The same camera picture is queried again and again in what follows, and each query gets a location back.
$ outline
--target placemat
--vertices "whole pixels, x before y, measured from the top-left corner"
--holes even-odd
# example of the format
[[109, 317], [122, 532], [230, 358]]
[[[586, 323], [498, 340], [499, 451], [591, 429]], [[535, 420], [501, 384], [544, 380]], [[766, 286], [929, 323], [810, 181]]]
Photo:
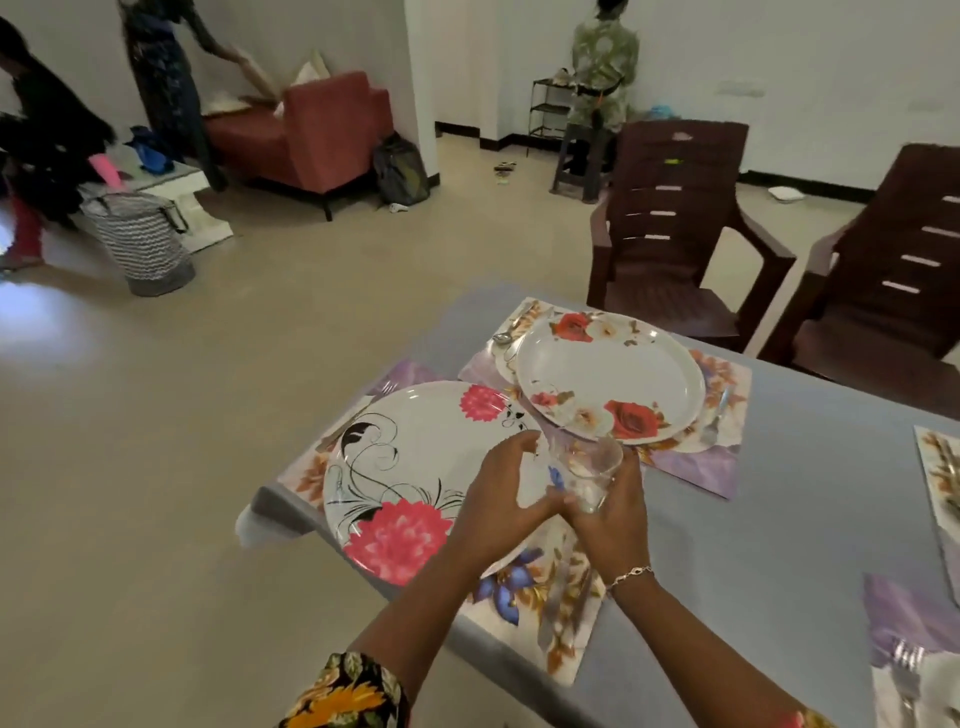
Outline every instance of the placemat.
[[902, 639], [934, 653], [960, 652], [960, 611], [946, 599], [912, 592], [875, 574], [864, 579], [863, 603], [870, 622], [876, 725], [901, 728], [900, 696], [890, 672], [894, 644]]
[[[529, 331], [534, 322], [547, 311], [570, 312], [569, 309], [529, 298], [516, 308], [497, 331], [506, 329], [524, 311], [527, 312], [515, 329], [517, 335]], [[554, 432], [557, 430], [556, 426], [543, 418], [520, 391], [516, 382], [516, 347], [517, 343], [503, 348], [495, 346], [492, 341], [488, 342], [487, 347], [478, 352], [460, 372], [460, 379], [486, 384], [508, 393], [537, 418], [544, 431]], [[749, 367], [697, 349], [691, 349], [690, 353], [700, 365], [707, 383], [707, 400], [703, 414], [684, 430], [681, 436], [640, 446], [637, 450], [641, 460], [647, 465], [675, 475], [717, 496], [730, 499], [736, 495], [737, 459], [740, 444], [743, 442], [744, 424], [747, 421], [753, 372]], [[733, 387], [733, 391], [727, 414], [720, 424], [717, 444], [708, 448], [701, 439], [701, 430], [713, 420], [716, 407], [728, 385]]]
[[[277, 479], [278, 482], [323, 512], [326, 464], [337, 443], [337, 438], [332, 436], [371, 403], [398, 389], [442, 378], [410, 359], [399, 362], [298, 457]], [[555, 518], [545, 523], [527, 540], [523, 553], [509, 567], [488, 576], [477, 585], [460, 610], [461, 615], [548, 672], [562, 685], [571, 685], [577, 676], [604, 596], [603, 582], [599, 577], [592, 585], [586, 583], [589, 563], [582, 551], [574, 549], [571, 568], [565, 577], [565, 592], [553, 643], [545, 653], [540, 649], [537, 636], [543, 607], [551, 586], [558, 578], [558, 571], [563, 571], [558, 566], [564, 553], [564, 543], [569, 538], [575, 536], [562, 519]], [[574, 637], [567, 627], [584, 588], [590, 588], [591, 594], [584, 608], [580, 629]]]
[[953, 600], [960, 604], [960, 519], [952, 516], [944, 504], [944, 496], [950, 492], [950, 481], [947, 463], [937, 447], [937, 438], [944, 438], [954, 452], [960, 452], [960, 440], [925, 427], [915, 426], [914, 431], [924, 466], [926, 492], [930, 496], [933, 518], [937, 522], [937, 537], [944, 555], [947, 578], [953, 589]]

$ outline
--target bracelet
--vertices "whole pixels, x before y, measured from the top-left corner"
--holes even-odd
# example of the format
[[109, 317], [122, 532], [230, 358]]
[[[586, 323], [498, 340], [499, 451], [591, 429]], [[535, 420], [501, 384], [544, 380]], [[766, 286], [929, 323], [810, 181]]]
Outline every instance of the bracelet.
[[654, 568], [653, 567], [634, 567], [633, 569], [630, 569], [629, 571], [627, 571], [627, 573], [617, 576], [609, 585], [607, 585], [607, 594], [611, 592], [613, 587], [619, 586], [620, 584], [625, 582], [627, 579], [629, 579], [631, 576], [640, 576], [646, 573], [647, 571], [649, 571], [650, 573], [653, 573]]

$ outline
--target laundry basket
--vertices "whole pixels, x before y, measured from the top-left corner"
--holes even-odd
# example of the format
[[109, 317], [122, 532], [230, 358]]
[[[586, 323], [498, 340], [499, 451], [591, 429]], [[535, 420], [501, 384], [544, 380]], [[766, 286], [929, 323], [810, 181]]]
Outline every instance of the laundry basket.
[[180, 243], [186, 221], [170, 200], [145, 192], [112, 192], [87, 200], [81, 211], [123, 270], [135, 296], [162, 296], [196, 275]]

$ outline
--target beige floor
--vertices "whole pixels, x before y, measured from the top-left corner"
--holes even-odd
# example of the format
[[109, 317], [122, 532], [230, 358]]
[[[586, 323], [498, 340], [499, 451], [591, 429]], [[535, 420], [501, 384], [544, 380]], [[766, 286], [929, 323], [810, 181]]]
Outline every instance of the beige floor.
[[[241, 551], [237, 514], [472, 281], [586, 295], [589, 208], [546, 192], [553, 157], [449, 136], [440, 154], [443, 186], [405, 214], [208, 199], [237, 237], [162, 299], [63, 236], [52, 267], [0, 281], [5, 725], [268, 726], [380, 608], [316, 537]], [[740, 197], [801, 257], [857, 210]], [[9, 227], [0, 212], [0, 247]], [[758, 261], [735, 238], [707, 283], [737, 304]], [[540, 723], [442, 655], [418, 723], [504, 722]]]

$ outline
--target chair armrest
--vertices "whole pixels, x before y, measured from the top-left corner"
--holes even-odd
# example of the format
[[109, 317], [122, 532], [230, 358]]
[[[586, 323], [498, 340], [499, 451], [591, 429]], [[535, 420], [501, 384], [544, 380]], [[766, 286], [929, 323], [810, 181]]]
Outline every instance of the chair armrest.
[[292, 86], [283, 103], [290, 156], [304, 189], [323, 194], [370, 170], [377, 139], [366, 73]]
[[610, 195], [605, 191], [600, 204], [590, 215], [590, 239], [593, 244], [593, 263], [590, 267], [590, 284], [587, 292], [587, 305], [593, 308], [604, 307], [607, 298], [607, 280], [613, 263], [613, 243], [607, 230], [607, 207]]
[[797, 257], [760, 223], [744, 214], [740, 205], [733, 207], [730, 227], [743, 235], [763, 257], [760, 273], [737, 312], [737, 329], [746, 349]]
[[780, 316], [770, 338], [763, 345], [759, 358], [784, 366], [790, 363], [797, 332], [804, 321], [816, 312], [823, 296], [833, 259], [833, 248], [854, 222], [855, 220], [813, 244], [804, 274], [800, 278], [800, 285]]

